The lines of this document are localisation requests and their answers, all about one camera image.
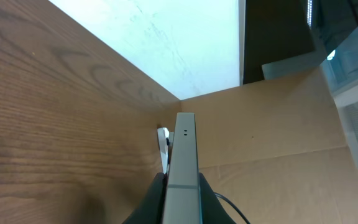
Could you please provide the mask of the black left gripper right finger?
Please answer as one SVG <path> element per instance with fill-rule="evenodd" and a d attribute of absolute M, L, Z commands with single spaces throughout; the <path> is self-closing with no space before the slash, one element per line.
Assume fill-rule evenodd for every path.
<path fill-rule="evenodd" d="M 203 224 L 236 224 L 219 202 L 204 175 L 199 175 Z"/>

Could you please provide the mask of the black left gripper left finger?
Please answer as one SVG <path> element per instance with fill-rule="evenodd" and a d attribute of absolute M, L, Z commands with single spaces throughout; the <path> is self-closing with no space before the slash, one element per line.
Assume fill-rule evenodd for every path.
<path fill-rule="evenodd" d="M 166 186 L 166 175 L 162 172 L 157 173 L 145 197 L 123 224 L 160 224 L 163 216 Z"/>

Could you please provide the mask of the white power strip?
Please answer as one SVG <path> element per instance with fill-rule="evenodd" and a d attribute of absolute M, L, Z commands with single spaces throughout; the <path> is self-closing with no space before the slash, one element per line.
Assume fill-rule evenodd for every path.
<path fill-rule="evenodd" d="M 158 147 L 162 161 L 162 171 L 168 174 L 170 166 L 170 157 L 172 154 L 174 132 L 170 132 L 167 128 L 157 129 Z"/>

